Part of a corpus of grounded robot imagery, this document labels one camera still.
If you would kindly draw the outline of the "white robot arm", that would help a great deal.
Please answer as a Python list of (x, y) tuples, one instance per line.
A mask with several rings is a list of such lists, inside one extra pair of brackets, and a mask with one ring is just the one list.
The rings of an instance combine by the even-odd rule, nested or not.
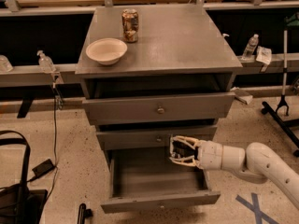
[(169, 159), (201, 170), (223, 170), (251, 183), (271, 180), (299, 208), (299, 174), (270, 147), (254, 142), (246, 149), (189, 136), (170, 137)]

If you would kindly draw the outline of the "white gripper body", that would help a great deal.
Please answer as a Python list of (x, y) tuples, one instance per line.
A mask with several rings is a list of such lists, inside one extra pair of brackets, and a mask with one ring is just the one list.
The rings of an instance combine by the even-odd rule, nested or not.
[(203, 170), (220, 170), (223, 145), (212, 141), (202, 141), (197, 148), (196, 166)]

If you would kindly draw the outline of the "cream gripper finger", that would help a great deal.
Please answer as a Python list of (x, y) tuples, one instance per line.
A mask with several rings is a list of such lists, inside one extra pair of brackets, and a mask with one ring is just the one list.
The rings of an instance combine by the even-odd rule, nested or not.
[(189, 136), (177, 135), (170, 138), (171, 148), (179, 147), (184, 149), (189, 148), (195, 150), (197, 147), (201, 145), (201, 143), (201, 140)]
[(197, 161), (193, 156), (189, 156), (186, 158), (170, 157), (170, 161), (177, 165), (182, 165), (187, 167), (199, 167), (199, 161)]

